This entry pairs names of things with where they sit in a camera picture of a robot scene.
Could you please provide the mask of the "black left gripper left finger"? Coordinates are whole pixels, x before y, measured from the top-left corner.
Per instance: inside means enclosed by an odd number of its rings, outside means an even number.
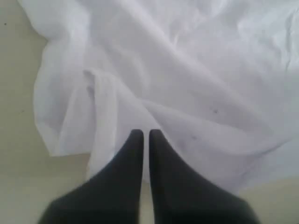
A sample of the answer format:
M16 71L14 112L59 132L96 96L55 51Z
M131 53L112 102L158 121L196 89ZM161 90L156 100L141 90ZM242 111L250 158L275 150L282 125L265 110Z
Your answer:
M116 156L94 177L52 201L40 224L137 224L144 136L132 130Z

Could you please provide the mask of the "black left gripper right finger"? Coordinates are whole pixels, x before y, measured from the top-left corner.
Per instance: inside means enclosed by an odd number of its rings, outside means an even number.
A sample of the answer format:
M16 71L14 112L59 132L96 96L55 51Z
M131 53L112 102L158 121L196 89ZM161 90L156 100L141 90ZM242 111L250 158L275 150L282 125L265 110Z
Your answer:
M149 172L156 224L257 224L243 199L195 172L160 130L149 133Z

